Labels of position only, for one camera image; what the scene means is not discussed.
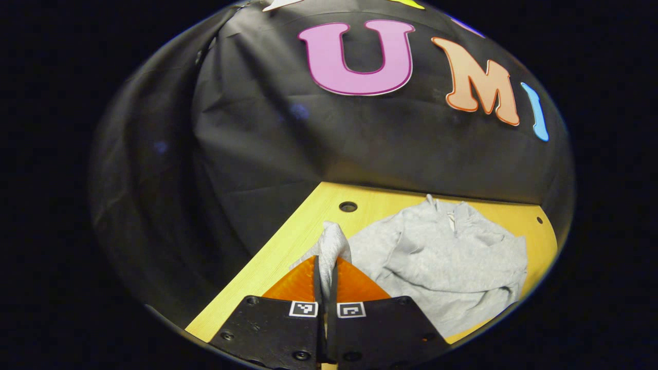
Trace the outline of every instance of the gray sweatshirt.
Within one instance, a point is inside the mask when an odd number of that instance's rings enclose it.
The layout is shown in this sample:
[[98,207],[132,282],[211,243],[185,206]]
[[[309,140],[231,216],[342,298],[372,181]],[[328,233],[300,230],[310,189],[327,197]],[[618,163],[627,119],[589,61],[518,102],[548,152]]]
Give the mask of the gray sweatshirt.
[[465,202],[430,195],[349,241],[338,224],[325,222],[318,242],[291,268],[312,255],[320,256],[325,298],[336,258],[342,257],[391,296],[412,297],[443,337],[518,301],[528,274],[525,237],[514,237]]

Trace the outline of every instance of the yellow letter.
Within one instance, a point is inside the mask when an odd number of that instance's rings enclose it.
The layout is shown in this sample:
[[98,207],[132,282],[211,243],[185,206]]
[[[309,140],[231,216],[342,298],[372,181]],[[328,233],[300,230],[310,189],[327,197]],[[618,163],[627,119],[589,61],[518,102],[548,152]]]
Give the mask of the yellow letter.
[[419,5],[417,2],[415,2],[413,0],[391,0],[391,1],[395,1],[396,3],[403,3],[404,5],[408,5],[410,7],[416,8],[416,9],[425,10],[425,7],[423,7],[422,5]]
[[451,107],[466,112],[478,110],[478,101],[473,98],[470,90],[472,84],[482,102],[482,108],[488,115],[493,111],[498,96],[498,107],[495,109],[498,119],[512,126],[519,125],[509,72],[503,66],[489,60],[487,71],[484,72],[461,45],[442,38],[432,38],[432,42],[445,51],[450,62],[453,91],[446,95],[445,100]]

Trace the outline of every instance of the black background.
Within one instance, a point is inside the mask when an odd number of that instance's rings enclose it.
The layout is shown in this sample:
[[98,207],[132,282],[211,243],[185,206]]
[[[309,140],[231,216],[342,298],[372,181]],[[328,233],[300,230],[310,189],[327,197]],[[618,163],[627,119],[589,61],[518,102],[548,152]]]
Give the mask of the black background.
[[[7,337],[17,345],[7,352],[9,367],[228,367],[128,295],[94,240],[86,194],[93,129],[123,79],[225,4],[4,3],[3,149],[11,179],[3,307]],[[565,250],[538,291],[437,368],[652,367],[651,3],[461,0],[438,7],[542,81],[572,134],[578,199]]]

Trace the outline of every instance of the letter u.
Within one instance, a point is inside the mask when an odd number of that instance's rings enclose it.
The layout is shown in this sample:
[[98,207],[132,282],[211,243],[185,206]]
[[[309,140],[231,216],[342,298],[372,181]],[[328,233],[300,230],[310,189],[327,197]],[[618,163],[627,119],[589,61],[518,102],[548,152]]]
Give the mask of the letter u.
[[369,20],[365,27],[379,33],[382,66],[374,72],[355,72],[345,64],[342,35],[345,23],[307,28],[298,38],[306,41],[311,78],[321,88],[341,95],[381,95],[404,86],[413,63],[407,34],[415,29],[395,20]]

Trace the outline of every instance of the wooden table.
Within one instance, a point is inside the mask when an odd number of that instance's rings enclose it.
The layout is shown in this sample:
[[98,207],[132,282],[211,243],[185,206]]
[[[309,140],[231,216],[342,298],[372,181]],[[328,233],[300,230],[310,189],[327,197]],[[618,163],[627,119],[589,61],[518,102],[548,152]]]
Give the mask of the wooden table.
[[[425,197],[426,194],[420,193],[320,183],[256,256],[187,326],[186,331],[210,342],[244,296],[263,295],[313,246],[324,230],[324,221],[338,223],[349,239],[375,221],[422,203]],[[434,197],[451,203],[467,201],[487,219],[515,236],[526,237],[528,276],[521,291],[522,299],[541,281],[557,255],[557,241],[551,223],[539,205]],[[358,209],[350,213],[341,211],[338,205],[344,201],[356,203]],[[486,322],[445,340],[455,343]],[[335,365],[323,364],[322,368],[335,368]]]

